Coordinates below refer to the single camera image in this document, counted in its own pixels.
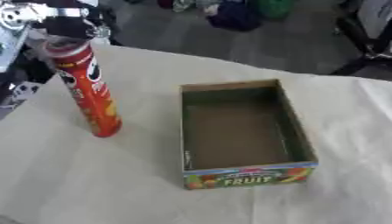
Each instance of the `table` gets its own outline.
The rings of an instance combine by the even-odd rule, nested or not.
[[[122,130],[97,138],[58,77],[0,122],[0,214],[25,224],[390,223],[392,84],[95,48]],[[179,85],[279,78],[320,164],[308,182],[182,188]]]

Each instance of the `open cardboard box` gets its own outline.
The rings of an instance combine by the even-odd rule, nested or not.
[[[181,90],[186,188],[304,181],[317,166],[279,80]]]

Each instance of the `metal frame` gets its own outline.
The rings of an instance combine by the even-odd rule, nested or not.
[[[352,75],[368,66],[392,67],[392,53],[389,50],[392,40],[392,19],[388,21],[378,38],[371,39],[357,18],[357,11],[347,11],[348,1],[339,6],[342,13],[336,20],[336,26],[361,52],[361,56],[335,70],[331,75]]]

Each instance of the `gray carpet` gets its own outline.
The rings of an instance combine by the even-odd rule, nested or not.
[[[265,21],[247,33],[213,28],[199,10],[175,13],[159,8],[156,0],[101,2],[115,9],[121,28],[116,39],[126,46],[307,74],[329,74],[358,56],[345,37],[333,35],[333,0],[297,0],[286,19]],[[356,75],[392,77],[390,71],[374,67]]]

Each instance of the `pringles can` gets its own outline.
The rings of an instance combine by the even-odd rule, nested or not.
[[[91,45],[86,40],[50,38],[44,51],[86,117],[93,134],[110,137],[121,127],[122,120],[110,96]]]

